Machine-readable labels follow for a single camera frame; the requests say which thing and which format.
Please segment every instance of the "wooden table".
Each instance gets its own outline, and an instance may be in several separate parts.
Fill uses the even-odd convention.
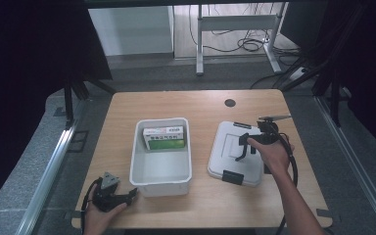
[[[224,102],[232,99],[232,108]],[[209,176],[207,166],[218,125],[238,121],[256,125],[258,117],[289,114],[278,90],[213,90],[133,92],[114,95],[100,138],[78,198],[82,199],[93,180],[105,171],[121,178],[117,194],[133,188],[129,182],[134,130],[140,119],[187,118],[191,132],[193,177],[189,194],[144,198],[127,208],[111,224],[114,228],[247,228],[277,227],[283,210],[271,175],[265,174],[256,187],[239,186]],[[299,190],[316,215],[328,210],[291,118],[277,121],[280,131],[295,145]],[[332,219],[318,216],[323,227]],[[72,220],[79,227],[79,219]]]

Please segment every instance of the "wrist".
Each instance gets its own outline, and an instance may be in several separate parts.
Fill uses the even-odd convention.
[[[271,174],[277,183],[292,181],[292,177],[287,170],[272,171]]]

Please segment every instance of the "hand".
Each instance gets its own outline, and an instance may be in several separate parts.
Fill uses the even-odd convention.
[[[121,213],[127,204],[123,203],[109,212],[102,212],[94,206],[93,194],[97,184],[93,185],[89,194],[89,202],[85,213],[84,235],[101,235],[108,228],[114,217]]]
[[[262,145],[252,138],[248,138],[247,142],[260,152],[261,159],[273,176],[288,172],[289,157],[279,140],[270,145]]]

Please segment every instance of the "white plastic bin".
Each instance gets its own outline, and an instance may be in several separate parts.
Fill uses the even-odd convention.
[[[167,150],[146,148],[143,129],[164,126],[183,126],[184,148]],[[137,187],[144,197],[188,193],[192,164],[189,124],[186,118],[144,119],[136,124],[129,178],[130,183]]]

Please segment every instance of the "white container lid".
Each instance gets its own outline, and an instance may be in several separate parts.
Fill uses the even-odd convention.
[[[210,176],[246,186],[260,184],[263,161],[259,151],[252,154],[249,145],[246,157],[235,161],[243,153],[244,146],[239,145],[239,137],[245,133],[261,134],[257,127],[237,122],[223,121],[218,126],[208,167]]]

